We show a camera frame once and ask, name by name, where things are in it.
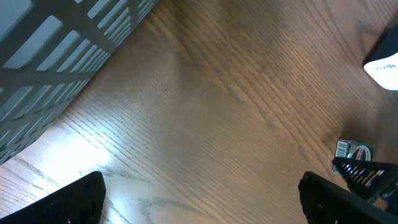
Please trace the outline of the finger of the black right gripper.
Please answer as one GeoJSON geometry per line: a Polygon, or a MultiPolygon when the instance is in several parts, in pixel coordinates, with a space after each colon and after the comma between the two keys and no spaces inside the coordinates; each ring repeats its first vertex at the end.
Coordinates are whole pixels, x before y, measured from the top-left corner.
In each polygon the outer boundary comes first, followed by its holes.
{"type": "Polygon", "coordinates": [[[379,198],[388,200],[397,192],[395,164],[336,157],[333,167],[344,178],[349,190],[369,203],[379,198]]]}

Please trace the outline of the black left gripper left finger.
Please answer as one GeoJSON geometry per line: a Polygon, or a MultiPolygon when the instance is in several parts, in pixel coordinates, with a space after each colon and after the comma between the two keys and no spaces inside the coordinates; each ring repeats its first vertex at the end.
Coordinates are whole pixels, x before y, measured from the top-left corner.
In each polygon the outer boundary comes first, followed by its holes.
{"type": "Polygon", "coordinates": [[[1,224],[98,224],[105,196],[103,175],[94,171],[45,198],[1,218],[1,224]]]}

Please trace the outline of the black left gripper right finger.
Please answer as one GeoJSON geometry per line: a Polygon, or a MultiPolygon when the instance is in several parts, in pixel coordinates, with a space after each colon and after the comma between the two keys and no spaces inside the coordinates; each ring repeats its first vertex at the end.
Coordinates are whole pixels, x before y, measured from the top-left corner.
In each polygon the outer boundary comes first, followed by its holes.
{"type": "Polygon", "coordinates": [[[313,172],[304,173],[298,190],[303,213],[311,224],[397,224],[397,216],[313,172]]]}

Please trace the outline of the dark green Zam-Buk box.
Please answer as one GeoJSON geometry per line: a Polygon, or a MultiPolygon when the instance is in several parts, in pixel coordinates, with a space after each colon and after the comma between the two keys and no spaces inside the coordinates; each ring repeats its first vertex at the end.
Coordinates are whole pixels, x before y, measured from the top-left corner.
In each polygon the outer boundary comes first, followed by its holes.
{"type": "Polygon", "coordinates": [[[372,161],[375,144],[367,144],[366,142],[339,139],[337,141],[335,157],[345,159],[354,159],[359,161],[372,161]]]}

